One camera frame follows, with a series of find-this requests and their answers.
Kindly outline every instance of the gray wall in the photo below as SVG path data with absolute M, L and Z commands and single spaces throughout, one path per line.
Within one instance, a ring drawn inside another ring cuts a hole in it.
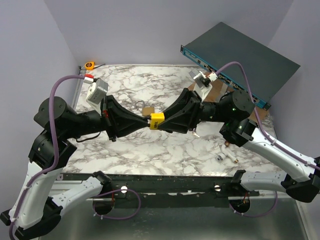
M 221 21 L 267 45 L 293 0 L 45 2 L 81 64 L 191 64 L 180 45 Z
M 13 206 L 26 177 L 28 154 L 41 128 L 33 121 L 58 78 L 78 71 L 43 0 L 0 1 L 0 212 Z M 76 80 L 58 95 L 69 103 Z M 0 239 L 8 227 L 0 223 Z
M 269 47 L 301 65 L 273 97 L 271 114 L 278 138 L 312 157 L 320 156 L 320 1 L 295 0 Z M 308 205 L 320 239 L 320 198 Z

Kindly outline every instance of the gray floor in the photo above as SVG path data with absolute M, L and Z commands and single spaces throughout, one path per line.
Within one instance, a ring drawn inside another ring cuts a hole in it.
M 248 214 L 267 211 L 274 200 L 254 199 Z M 307 240 L 296 201 L 281 198 L 271 214 L 247 218 L 229 208 L 141 209 L 129 220 L 93 217 L 90 201 L 69 212 L 41 240 Z M 134 209 L 115 209 L 126 216 Z

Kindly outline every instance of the marble tabletop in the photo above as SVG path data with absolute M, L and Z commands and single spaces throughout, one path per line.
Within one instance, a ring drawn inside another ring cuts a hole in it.
M 186 66 L 104 66 L 90 71 L 96 78 L 109 84 L 108 95 L 126 109 L 141 115 L 135 109 L 138 100 L 161 112 L 169 107 L 193 80 L 189 72 L 200 70 Z M 86 102 L 89 85 L 83 84 L 76 106 L 78 113 L 90 111 Z M 102 132 L 93 140 L 76 143 L 77 151 L 64 168 L 66 173 L 142 174 L 177 176 L 232 176 L 237 170 L 274 172 L 280 169 L 265 158 L 245 148 L 231 145 L 228 149 L 237 157 L 234 163 L 226 157 L 217 161 L 225 140 L 219 134 L 223 124 L 202 122 L 195 137 L 187 134 L 140 129 L 130 135 L 108 140 Z M 264 129 L 275 135 L 271 117 L 263 120 Z

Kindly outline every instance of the yellow block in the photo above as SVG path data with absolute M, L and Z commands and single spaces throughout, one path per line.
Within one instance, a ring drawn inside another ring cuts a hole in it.
M 95 67 L 95 62 L 94 61 L 88 61 L 88 62 L 85 63 L 84 67 L 88 71 L 91 71 Z
M 165 114 L 163 112 L 151 113 L 150 116 L 151 116 L 150 129 L 157 130 L 158 125 L 165 120 Z

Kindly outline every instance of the robotic arm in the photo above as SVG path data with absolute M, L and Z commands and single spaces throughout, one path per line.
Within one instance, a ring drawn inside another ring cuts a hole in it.
M 205 102 L 209 83 L 214 76 L 198 75 L 197 91 L 183 89 L 178 99 L 164 112 L 152 113 L 148 117 L 136 115 L 123 108 L 112 95 L 106 95 L 108 84 L 101 79 L 86 76 L 84 82 L 91 84 L 87 102 L 95 109 L 76 113 L 62 98 L 54 97 L 54 122 L 59 148 L 59 162 L 56 168 L 40 175 L 29 187 L 18 216 L 14 218 L 17 202 L 0 219 L 8 226 L 17 227 L 15 235 L 20 240 L 29 240 L 49 233 L 59 223 L 61 217 L 78 203 L 103 194 L 117 186 L 113 179 L 98 171 L 82 184 L 59 195 L 49 196 L 50 189 L 67 165 L 70 156 L 77 149 L 68 139 L 78 139 L 87 134 L 106 131 L 110 140 L 126 136 L 138 129 L 149 127 L 168 133 L 186 134 L 196 131 L 200 122 L 223 122 L 220 133 L 231 144 L 245 147 L 269 159 L 284 171 L 275 173 L 253 173 L 239 170 L 234 177 L 224 178 L 224 197 L 243 196 L 255 190 L 286 192 L 292 198 L 311 202 L 320 189 L 319 172 L 310 165 L 319 166 L 319 159 L 304 156 L 283 143 L 277 144 L 300 155 L 309 164 L 303 165 L 293 157 L 279 150 L 260 132 L 257 124 L 247 119 L 255 108 L 244 90 L 226 94 L 220 102 Z M 28 172 L 23 186 L 31 177 L 53 165 L 54 148 L 49 121 L 49 99 L 39 107 L 34 120 L 44 131 L 35 139 L 29 153 Z

